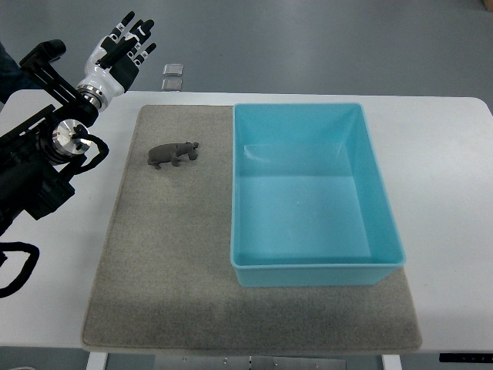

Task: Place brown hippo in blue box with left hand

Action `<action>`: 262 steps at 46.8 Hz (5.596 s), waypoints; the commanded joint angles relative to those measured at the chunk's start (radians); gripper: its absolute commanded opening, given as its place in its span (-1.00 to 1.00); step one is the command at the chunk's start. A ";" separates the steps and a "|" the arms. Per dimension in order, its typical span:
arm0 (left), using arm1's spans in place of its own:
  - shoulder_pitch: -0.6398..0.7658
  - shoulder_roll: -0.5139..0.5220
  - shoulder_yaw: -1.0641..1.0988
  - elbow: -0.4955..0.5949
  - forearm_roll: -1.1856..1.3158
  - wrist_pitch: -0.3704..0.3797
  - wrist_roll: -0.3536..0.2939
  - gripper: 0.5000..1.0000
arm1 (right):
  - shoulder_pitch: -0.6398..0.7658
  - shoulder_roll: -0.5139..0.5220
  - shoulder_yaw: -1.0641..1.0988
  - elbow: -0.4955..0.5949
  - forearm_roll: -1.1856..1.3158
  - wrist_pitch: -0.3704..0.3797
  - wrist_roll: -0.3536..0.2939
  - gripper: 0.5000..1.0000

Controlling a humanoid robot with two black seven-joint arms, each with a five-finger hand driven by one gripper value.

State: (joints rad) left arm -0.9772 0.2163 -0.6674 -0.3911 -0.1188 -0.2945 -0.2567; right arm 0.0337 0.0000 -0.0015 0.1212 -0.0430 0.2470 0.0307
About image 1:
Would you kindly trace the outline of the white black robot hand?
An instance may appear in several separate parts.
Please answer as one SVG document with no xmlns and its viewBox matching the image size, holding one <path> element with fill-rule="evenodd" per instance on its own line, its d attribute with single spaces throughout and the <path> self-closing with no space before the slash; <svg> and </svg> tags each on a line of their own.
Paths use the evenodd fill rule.
<svg viewBox="0 0 493 370">
<path fill-rule="evenodd" d="M 86 62 L 84 79 L 77 85 L 78 92 L 100 109 L 129 90 L 156 48 L 154 43 L 146 44 L 155 22 L 134 21 L 134 17 L 135 12 L 129 12 L 100 40 Z"/>
</svg>

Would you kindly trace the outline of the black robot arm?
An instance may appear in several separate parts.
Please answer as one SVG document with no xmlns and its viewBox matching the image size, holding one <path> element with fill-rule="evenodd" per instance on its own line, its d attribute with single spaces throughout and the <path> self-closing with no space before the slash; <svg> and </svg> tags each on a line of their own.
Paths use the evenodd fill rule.
<svg viewBox="0 0 493 370">
<path fill-rule="evenodd" d="M 41 109 L 1 138 L 1 231 L 22 212 L 39 220 L 75 193 L 71 179 L 92 170 L 109 154 L 89 133 L 99 112 L 52 67 L 66 51 L 59 39 L 38 44 L 20 69 L 60 103 Z"/>
</svg>

